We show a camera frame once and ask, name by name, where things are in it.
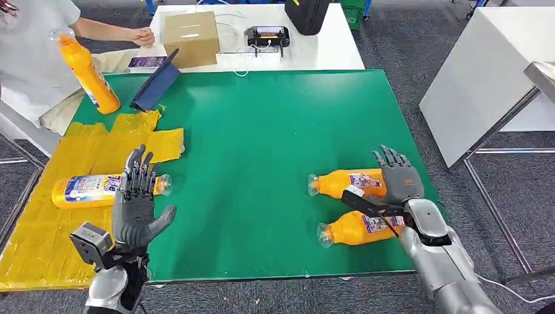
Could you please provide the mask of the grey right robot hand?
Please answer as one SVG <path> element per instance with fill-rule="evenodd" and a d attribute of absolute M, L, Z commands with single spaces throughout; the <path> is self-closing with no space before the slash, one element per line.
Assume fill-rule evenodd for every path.
<path fill-rule="evenodd" d="M 373 150 L 385 185 L 384 203 L 401 205 L 412 198 L 423 198 L 424 187 L 417 169 L 410 160 L 396 150 L 380 145 L 382 153 Z"/>

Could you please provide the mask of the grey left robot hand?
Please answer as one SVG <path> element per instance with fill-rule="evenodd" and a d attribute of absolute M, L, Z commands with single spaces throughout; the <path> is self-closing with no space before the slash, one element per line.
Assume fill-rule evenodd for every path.
<path fill-rule="evenodd" d="M 152 152 L 144 144 L 128 155 L 121 173 L 120 186 L 112 208 L 112 235 L 117 243 L 130 249 L 147 247 L 175 219 L 177 206 L 167 205 L 154 216 L 156 166 Z"/>

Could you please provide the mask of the person's left hand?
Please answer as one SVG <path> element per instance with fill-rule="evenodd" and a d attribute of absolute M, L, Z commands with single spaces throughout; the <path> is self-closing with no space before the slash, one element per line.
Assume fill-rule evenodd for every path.
<path fill-rule="evenodd" d="M 155 42 L 155 36 L 149 27 L 131 29 L 128 35 L 129 41 L 138 45 L 150 47 Z"/>

